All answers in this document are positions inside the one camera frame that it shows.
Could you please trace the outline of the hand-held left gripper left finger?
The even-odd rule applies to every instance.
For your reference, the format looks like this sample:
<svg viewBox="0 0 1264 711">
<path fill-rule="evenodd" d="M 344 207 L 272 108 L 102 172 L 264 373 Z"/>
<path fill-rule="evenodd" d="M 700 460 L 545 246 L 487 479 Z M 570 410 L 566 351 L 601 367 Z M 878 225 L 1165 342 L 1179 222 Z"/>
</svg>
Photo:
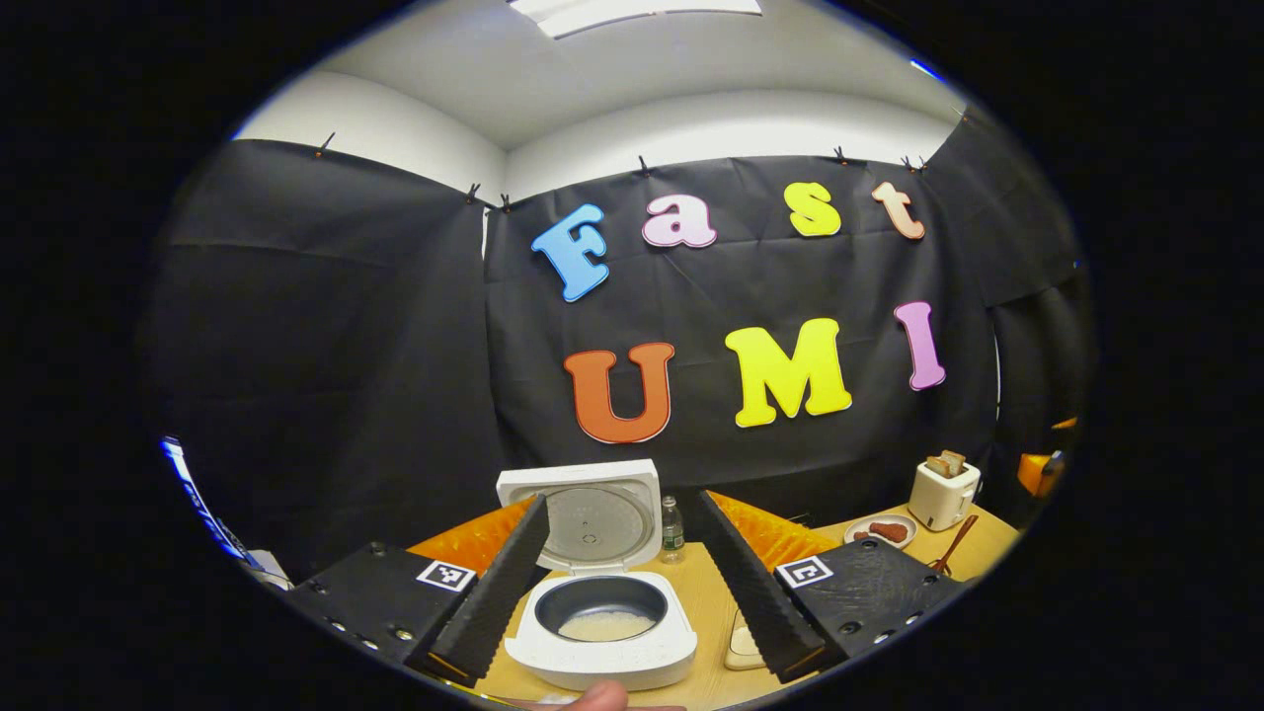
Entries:
<svg viewBox="0 0 1264 711">
<path fill-rule="evenodd" d="M 487 676 L 550 534 L 531 497 L 488 571 L 372 543 L 284 598 L 330 634 L 388 665 L 473 687 Z"/>
</svg>

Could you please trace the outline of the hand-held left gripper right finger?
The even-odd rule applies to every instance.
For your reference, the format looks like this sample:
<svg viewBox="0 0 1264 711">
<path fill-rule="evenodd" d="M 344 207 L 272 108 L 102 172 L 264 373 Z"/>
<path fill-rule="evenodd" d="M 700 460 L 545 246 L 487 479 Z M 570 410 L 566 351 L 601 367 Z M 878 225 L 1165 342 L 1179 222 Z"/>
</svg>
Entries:
<svg viewBox="0 0 1264 711">
<path fill-rule="evenodd" d="M 698 496 L 704 539 L 763 664 L 782 683 L 867 657 L 966 584 L 889 543 L 865 539 L 767 571 L 718 501 Z"/>
</svg>

